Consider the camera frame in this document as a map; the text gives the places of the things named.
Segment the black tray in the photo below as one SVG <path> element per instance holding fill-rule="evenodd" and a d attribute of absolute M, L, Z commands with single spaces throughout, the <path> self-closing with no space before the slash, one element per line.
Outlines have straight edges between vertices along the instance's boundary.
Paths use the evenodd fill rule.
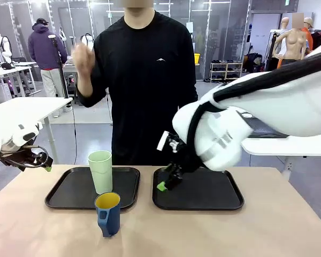
<path fill-rule="evenodd" d="M 211 171 L 199 168 L 185 173 L 182 183 L 173 190 L 162 192 L 157 185 L 169 173 L 158 169 L 154 173 L 152 200 L 165 210 L 237 210 L 244 204 L 232 175 L 228 171 Z"/>
<path fill-rule="evenodd" d="M 113 192 L 120 195 L 121 210 L 128 209 L 136 201 L 140 172 L 134 168 L 113 167 Z M 94 188 L 89 167 L 67 170 L 53 186 L 45 204 L 55 209 L 95 209 L 98 194 Z"/>

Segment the purple hoodie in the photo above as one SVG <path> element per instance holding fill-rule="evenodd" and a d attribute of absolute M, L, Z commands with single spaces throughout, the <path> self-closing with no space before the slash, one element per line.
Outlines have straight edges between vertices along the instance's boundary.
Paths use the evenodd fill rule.
<path fill-rule="evenodd" d="M 31 58 L 37 62 L 41 69 L 57 69 L 56 49 L 52 45 L 51 39 L 48 38 L 54 33 L 51 33 L 43 24 L 35 24 L 32 29 L 34 32 L 28 38 L 28 51 Z M 60 38 L 56 36 L 56 40 L 60 58 L 62 63 L 65 63 L 67 60 L 66 50 Z"/>

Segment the person in purple hoodie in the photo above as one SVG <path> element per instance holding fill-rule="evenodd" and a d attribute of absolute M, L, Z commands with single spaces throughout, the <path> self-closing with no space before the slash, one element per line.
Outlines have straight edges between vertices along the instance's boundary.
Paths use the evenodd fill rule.
<path fill-rule="evenodd" d="M 57 53 L 49 35 L 54 35 L 48 29 L 48 22 L 43 18 L 38 18 L 32 26 L 33 32 L 28 38 L 28 51 L 33 60 L 35 60 L 41 69 L 44 89 L 48 97 L 64 97 L 62 82 L 59 75 Z M 62 63 L 67 60 L 67 53 L 59 37 L 56 36 L 58 52 Z M 72 110 L 71 107 L 64 107 L 64 111 Z M 55 118 L 59 117 L 59 111 L 53 113 Z"/>

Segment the beige tabletop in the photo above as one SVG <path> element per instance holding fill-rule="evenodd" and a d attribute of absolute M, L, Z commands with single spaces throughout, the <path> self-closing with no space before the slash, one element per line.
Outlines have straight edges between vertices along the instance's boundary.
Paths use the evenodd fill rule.
<path fill-rule="evenodd" d="M 121 229 L 103 238 L 94 210 L 55 210 L 44 198 L 71 165 L 27 169 L 0 192 L 0 257 L 321 257 L 321 220 L 273 168 L 230 168 L 245 204 L 238 211 L 166 211 L 140 170 L 138 200 Z"/>

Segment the mug handle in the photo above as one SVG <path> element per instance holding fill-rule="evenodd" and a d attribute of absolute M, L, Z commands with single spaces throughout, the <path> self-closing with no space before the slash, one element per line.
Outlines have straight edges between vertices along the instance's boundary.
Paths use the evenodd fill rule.
<path fill-rule="evenodd" d="M 100 218 L 101 213 L 106 213 L 105 219 Z M 102 233 L 103 233 L 104 237 L 111 236 L 111 234 L 108 232 L 108 229 L 107 229 L 108 216 L 109 216 L 109 210 L 100 210 L 98 213 L 98 217 L 97 217 L 97 220 L 98 220 L 99 224 L 101 225 L 100 228 L 102 229 Z"/>

